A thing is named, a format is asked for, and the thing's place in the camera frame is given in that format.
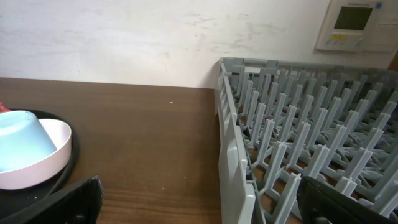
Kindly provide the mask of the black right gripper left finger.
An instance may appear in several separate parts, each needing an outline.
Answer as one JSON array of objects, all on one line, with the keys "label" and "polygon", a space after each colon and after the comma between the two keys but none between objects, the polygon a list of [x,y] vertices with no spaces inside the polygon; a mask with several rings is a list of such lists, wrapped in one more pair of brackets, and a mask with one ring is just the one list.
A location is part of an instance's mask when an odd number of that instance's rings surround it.
[{"label": "black right gripper left finger", "polygon": [[45,199],[6,218],[1,224],[92,223],[95,224],[104,202],[98,175],[75,182]]}]

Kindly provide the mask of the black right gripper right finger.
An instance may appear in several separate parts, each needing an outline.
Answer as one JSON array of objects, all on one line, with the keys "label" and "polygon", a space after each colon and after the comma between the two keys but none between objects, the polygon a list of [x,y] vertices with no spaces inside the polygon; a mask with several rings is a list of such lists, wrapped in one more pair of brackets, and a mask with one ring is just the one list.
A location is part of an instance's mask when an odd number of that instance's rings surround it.
[{"label": "black right gripper right finger", "polygon": [[393,224],[389,218],[309,176],[300,181],[297,201],[304,224]]}]

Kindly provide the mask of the red snack wrapper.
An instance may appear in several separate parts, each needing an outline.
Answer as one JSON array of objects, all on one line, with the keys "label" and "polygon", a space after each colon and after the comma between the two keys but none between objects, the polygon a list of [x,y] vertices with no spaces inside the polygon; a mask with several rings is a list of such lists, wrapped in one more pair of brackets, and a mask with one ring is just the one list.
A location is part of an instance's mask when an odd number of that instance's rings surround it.
[{"label": "red snack wrapper", "polygon": [[0,113],[6,113],[10,111],[10,109],[6,108],[2,103],[0,103]]}]

